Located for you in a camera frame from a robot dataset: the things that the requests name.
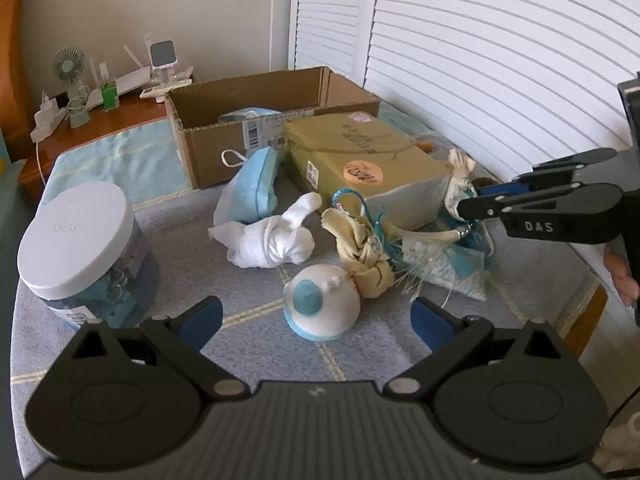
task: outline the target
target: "green bottle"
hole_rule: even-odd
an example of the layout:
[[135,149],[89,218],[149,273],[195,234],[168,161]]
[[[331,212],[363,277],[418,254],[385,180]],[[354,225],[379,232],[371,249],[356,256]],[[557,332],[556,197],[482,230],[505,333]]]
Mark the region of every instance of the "green bottle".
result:
[[102,104],[104,110],[113,110],[120,106],[118,88],[115,79],[109,78],[109,71],[106,63],[100,63],[100,92],[102,93]]

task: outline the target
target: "yellow cloth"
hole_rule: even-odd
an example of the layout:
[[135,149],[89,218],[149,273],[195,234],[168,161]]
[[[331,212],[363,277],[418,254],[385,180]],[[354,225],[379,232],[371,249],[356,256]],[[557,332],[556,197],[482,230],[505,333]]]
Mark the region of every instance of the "yellow cloth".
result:
[[342,267],[353,276],[363,298],[377,298],[393,285],[389,257],[367,220],[329,208],[322,213],[322,227],[335,236]]

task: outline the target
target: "blue spot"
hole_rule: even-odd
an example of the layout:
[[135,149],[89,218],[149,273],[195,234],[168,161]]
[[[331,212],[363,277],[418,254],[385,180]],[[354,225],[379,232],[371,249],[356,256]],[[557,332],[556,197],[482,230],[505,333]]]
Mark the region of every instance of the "blue spot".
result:
[[293,289],[293,308],[307,317],[315,316],[322,308],[322,290],[311,280],[302,280]]

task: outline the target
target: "pink sticker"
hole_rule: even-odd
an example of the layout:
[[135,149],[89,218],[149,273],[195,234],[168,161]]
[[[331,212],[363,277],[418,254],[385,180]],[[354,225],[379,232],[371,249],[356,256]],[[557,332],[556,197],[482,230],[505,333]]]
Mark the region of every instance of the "pink sticker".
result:
[[349,118],[353,119],[357,123],[370,123],[373,120],[364,112],[354,112],[349,116]]

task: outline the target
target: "orange round sticker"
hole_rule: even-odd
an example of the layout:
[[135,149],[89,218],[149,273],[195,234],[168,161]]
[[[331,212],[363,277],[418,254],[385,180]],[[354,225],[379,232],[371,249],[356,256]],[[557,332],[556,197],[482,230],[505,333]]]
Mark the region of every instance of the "orange round sticker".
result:
[[366,160],[352,160],[347,162],[344,165],[342,173],[344,179],[352,184],[379,186],[384,180],[380,167]]

